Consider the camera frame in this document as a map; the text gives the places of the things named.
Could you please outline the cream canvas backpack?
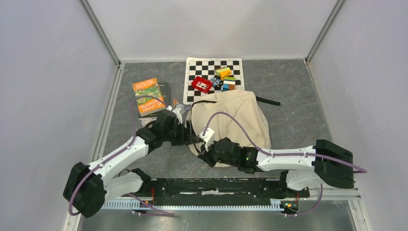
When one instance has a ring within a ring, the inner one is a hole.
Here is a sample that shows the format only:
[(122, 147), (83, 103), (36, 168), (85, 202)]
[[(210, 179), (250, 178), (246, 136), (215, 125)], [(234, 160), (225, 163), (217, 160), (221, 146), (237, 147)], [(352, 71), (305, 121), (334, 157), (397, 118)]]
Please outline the cream canvas backpack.
[(191, 106), (186, 119), (191, 120), (196, 135), (200, 133), (217, 112), (209, 128), (215, 132), (215, 140), (229, 138), (240, 146), (252, 147), (252, 140), (261, 148), (271, 148), (268, 121), (259, 103), (279, 106), (281, 103), (256, 96), (252, 91), (231, 90), (201, 96)]

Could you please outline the orange illustrated book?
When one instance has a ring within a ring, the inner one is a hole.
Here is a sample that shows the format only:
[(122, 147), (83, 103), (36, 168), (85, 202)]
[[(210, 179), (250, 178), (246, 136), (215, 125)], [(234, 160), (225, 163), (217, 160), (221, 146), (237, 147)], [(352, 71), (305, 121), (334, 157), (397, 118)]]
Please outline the orange illustrated book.
[(157, 78), (133, 83), (132, 87), (141, 116), (147, 116), (166, 108)]

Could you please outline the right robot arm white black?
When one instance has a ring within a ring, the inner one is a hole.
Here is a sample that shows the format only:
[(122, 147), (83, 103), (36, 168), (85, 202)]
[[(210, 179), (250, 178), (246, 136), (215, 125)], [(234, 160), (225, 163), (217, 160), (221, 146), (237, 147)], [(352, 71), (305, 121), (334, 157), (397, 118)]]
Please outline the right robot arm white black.
[(355, 183), (353, 154), (328, 140), (298, 149), (259, 151), (223, 138), (203, 144), (198, 158), (210, 167), (226, 164), (246, 174), (281, 170), (278, 191), (283, 196), (324, 183), (340, 189), (352, 189)]

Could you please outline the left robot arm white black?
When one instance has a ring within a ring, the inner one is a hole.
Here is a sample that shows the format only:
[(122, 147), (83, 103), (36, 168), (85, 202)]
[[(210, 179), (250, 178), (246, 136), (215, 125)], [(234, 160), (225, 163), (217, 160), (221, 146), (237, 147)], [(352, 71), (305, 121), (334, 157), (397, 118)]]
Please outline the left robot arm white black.
[(151, 191), (148, 180), (135, 172), (121, 177), (118, 173), (164, 142), (179, 146), (201, 141), (190, 120), (184, 122), (177, 110), (165, 110), (155, 121), (136, 130), (128, 141), (110, 154), (89, 164), (78, 162), (72, 167), (63, 191), (63, 197), (69, 202), (69, 214), (89, 218), (105, 202), (116, 197), (128, 193), (146, 196)]

